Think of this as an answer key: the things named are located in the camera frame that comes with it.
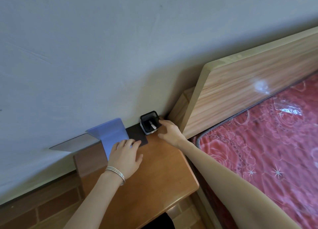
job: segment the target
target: mattress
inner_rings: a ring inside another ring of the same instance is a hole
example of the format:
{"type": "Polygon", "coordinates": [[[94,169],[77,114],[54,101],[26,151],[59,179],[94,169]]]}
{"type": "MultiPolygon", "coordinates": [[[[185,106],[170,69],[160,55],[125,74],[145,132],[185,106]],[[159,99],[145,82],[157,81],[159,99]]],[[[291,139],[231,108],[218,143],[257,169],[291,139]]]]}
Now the mattress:
{"type": "MultiPolygon", "coordinates": [[[[192,138],[302,228],[318,228],[318,74],[192,138]]],[[[224,228],[232,216],[198,175],[224,228]]]]}

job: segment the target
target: wooden nightstand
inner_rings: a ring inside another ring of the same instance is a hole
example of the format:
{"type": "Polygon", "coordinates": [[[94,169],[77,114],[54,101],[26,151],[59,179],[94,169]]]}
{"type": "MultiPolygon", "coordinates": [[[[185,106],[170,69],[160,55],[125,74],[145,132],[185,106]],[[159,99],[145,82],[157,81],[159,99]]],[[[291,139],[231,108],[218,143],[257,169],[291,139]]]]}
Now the wooden nightstand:
{"type": "MultiPolygon", "coordinates": [[[[100,228],[141,228],[199,188],[184,155],[157,133],[147,135],[148,144],[138,149],[142,163],[116,192],[100,228]]],[[[78,152],[74,161],[88,195],[107,166],[102,144],[78,152]]]]}

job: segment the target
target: white pen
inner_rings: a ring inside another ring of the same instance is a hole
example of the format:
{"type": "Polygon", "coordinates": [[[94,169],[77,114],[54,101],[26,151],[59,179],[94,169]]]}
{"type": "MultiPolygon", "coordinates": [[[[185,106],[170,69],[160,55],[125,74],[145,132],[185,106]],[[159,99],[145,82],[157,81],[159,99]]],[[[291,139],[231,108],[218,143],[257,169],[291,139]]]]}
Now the white pen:
{"type": "Polygon", "coordinates": [[[153,123],[151,121],[149,121],[150,125],[152,126],[153,129],[157,129],[157,127],[155,125],[153,125],[153,123]]]}

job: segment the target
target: hand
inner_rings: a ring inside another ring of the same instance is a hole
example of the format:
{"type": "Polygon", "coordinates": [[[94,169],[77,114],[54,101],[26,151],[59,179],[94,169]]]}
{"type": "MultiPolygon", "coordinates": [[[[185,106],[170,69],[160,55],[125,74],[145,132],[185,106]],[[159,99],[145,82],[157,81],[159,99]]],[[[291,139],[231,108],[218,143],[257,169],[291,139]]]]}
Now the hand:
{"type": "Polygon", "coordinates": [[[135,142],[133,139],[122,140],[115,143],[110,151],[108,166],[118,169],[128,179],[137,171],[142,161],[143,155],[139,155],[136,159],[137,149],[141,141],[135,142]]]}
{"type": "Polygon", "coordinates": [[[159,122],[167,129],[166,134],[158,134],[159,138],[162,138],[167,143],[177,148],[179,148],[181,141],[187,140],[185,136],[180,132],[179,128],[173,122],[169,120],[159,120],[159,122]]]}

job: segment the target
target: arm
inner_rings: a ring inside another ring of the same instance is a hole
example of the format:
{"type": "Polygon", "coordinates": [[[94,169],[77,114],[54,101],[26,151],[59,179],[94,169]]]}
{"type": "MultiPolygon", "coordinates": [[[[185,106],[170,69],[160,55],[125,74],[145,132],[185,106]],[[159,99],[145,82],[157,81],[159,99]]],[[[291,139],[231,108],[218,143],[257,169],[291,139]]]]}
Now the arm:
{"type": "MultiPolygon", "coordinates": [[[[114,144],[108,166],[115,167],[128,179],[139,168],[142,155],[136,160],[137,149],[141,141],[122,140],[114,144]]],[[[86,197],[64,229],[98,229],[105,211],[115,195],[122,179],[116,173],[106,170],[86,197]]]]}
{"type": "Polygon", "coordinates": [[[167,133],[158,136],[192,161],[239,228],[300,228],[259,189],[186,140],[176,125],[170,121],[160,123],[167,133]]]}

